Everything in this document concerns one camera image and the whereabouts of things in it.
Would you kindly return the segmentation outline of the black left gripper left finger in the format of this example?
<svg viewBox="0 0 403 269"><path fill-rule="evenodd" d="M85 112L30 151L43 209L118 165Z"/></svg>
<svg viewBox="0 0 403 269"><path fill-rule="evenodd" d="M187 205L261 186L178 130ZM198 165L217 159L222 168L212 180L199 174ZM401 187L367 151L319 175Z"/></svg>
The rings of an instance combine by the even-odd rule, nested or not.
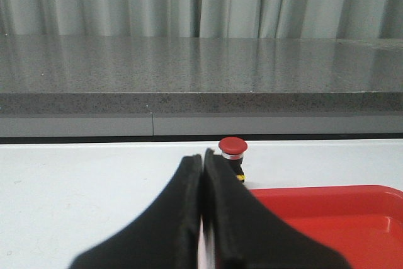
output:
<svg viewBox="0 0 403 269"><path fill-rule="evenodd" d="M202 157L185 156L159 196L127 227L77 256L71 268L196 268Z"/></svg>

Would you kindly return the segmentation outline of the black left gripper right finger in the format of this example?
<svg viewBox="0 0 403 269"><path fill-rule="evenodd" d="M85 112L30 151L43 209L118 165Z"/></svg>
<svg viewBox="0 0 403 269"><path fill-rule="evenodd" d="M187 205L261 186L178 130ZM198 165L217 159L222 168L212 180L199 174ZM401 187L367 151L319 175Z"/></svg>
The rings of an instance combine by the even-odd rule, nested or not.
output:
<svg viewBox="0 0 403 269"><path fill-rule="evenodd" d="M211 149L203 165L203 226L215 268L350 267L267 209Z"/></svg>

